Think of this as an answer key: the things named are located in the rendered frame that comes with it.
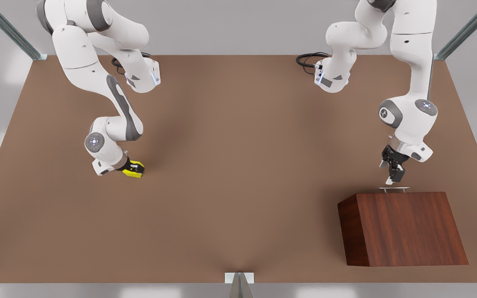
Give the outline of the brown wooden drawer cabinet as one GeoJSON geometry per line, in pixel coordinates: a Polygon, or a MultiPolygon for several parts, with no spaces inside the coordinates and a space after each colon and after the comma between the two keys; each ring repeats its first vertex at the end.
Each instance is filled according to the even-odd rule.
{"type": "Polygon", "coordinates": [[[444,192],[354,194],[337,209],[350,266],[469,263],[444,192]]]}

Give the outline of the silver frame post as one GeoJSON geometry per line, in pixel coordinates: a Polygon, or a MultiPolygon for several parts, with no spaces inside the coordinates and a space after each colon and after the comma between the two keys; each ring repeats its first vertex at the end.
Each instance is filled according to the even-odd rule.
{"type": "Polygon", "coordinates": [[[229,298],[253,298],[250,284],[254,283],[254,273],[225,273],[226,284],[231,284],[229,298]]]}
{"type": "Polygon", "coordinates": [[[0,29],[25,52],[32,60],[41,61],[48,58],[47,54],[39,53],[37,49],[0,13],[0,29]]]}
{"type": "Polygon", "coordinates": [[[448,58],[464,41],[466,41],[477,30],[477,13],[460,29],[456,35],[443,48],[434,55],[434,60],[444,61],[448,58]]]}

